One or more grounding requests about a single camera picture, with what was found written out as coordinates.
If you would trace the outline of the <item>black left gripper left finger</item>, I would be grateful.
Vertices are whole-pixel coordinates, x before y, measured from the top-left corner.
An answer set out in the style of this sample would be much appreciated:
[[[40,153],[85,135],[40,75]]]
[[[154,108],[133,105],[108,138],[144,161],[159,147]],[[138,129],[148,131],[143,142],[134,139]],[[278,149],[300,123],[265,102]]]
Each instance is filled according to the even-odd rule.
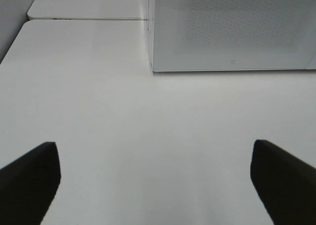
[[[57,145],[44,142],[0,170],[0,223],[39,225],[61,181]]]

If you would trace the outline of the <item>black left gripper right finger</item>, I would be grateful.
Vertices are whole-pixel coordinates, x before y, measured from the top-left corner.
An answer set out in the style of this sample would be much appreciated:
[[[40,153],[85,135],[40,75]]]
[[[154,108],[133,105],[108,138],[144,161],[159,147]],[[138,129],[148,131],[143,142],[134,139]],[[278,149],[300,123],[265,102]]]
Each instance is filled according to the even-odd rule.
[[[267,141],[254,142],[250,178],[275,225],[316,223],[316,169]]]

